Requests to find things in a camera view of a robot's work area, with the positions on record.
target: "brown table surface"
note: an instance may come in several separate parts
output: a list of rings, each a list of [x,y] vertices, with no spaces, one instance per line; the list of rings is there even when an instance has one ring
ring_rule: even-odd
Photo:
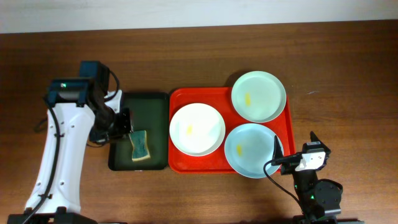
[[[344,185],[339,218],[398,220],[398,21],[0,35],[0,222],[23,212],[46,134],[41,96],[51,79],[100,60],[126,91],[231,85],[251,70],[289,95],[298,150],[310,131],[332,150],[318,173]],[[99,222],[236,223],[300,214],[267,179],[238,174],[113,172],[109,147],[87,148],[81,213]],[[274,176],[293,190],[291,176]]]

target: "light blue plate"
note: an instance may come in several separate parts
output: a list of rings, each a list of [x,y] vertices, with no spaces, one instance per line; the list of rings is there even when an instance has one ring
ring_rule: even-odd
[[[241,175],[250,178],[266,177],[263,167],[272,159],[275,133],[260,124],[242,124],[233,129],[225,140],[225,156],[231,167]],[[282,153],[283,145],[279,140]],[[279,166],[267,165],[269,175]]]

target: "scratch on table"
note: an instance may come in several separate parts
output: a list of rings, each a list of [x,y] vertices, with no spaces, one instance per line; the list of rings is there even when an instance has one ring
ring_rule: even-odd
[[[319,91],[311,91],[311,92],[307,93],[307,95],[311,95],[313,93],[319,93]]]

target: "white wall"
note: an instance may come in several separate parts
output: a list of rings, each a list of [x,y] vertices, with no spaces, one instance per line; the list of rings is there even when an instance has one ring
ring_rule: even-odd
[[[0,33],[398,19],[398,0],[0,0]]]

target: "yellow mark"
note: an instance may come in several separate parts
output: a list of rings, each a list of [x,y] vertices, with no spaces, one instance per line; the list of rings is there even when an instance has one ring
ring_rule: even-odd
[[[192,134],[192,124],[188,126],[187,128],[187,135],[191,135]]]
[[[245,94],[244,101],[246,102],[246,106],[250,106],[250,104],[251,104],[250,93]]]
[[[236,146],[236,152],[238,152],[238,156],[239,157],[242,156],[242,146],[241,145],[237,145]]]

